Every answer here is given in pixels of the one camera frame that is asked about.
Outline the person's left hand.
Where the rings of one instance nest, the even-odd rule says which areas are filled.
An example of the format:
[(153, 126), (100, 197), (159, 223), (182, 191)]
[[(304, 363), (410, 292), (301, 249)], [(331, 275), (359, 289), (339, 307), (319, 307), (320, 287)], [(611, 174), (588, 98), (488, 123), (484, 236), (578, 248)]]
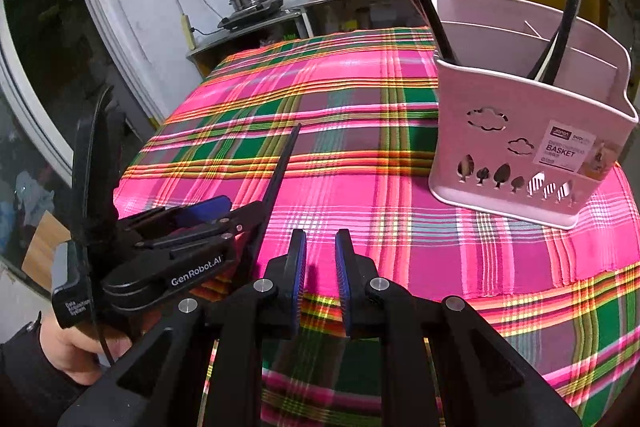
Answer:
[(39, 341), (51, 365), (76, 384), (91, 386), (103, 374), (99, 356), (105, 351), (92, 323), (62, 329), (50, 311), (42, 319)]

